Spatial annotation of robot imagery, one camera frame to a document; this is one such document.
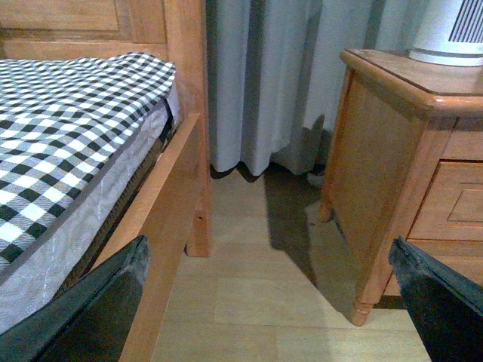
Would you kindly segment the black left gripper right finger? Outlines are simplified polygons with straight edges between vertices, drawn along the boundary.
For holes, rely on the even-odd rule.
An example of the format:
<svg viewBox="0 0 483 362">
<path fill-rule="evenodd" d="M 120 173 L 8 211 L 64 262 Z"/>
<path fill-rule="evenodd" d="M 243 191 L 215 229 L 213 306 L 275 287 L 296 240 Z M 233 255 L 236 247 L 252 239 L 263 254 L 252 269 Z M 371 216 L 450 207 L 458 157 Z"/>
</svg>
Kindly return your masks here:
<svg viewBox="0 0 483 362">
<path fill-rule="evenodd" d="M 482 286 L 402 237 L 388 260 L 430 359 L 481 361 Z"/>
</svg>

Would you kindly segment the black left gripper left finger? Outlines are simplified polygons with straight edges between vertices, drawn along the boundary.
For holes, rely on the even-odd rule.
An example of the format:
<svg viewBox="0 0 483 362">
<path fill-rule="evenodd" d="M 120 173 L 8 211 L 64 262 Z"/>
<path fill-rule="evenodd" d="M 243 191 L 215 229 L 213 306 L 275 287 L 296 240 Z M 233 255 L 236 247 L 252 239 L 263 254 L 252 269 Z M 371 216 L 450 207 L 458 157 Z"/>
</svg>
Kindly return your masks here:
<svg viewBox="0 0 483 362">
<path fill-rule="evenodd" d="M 3 361 L 117 361 L 150 261 L 139 236 L 57 298 L 1 334 Z"/>
</svg>

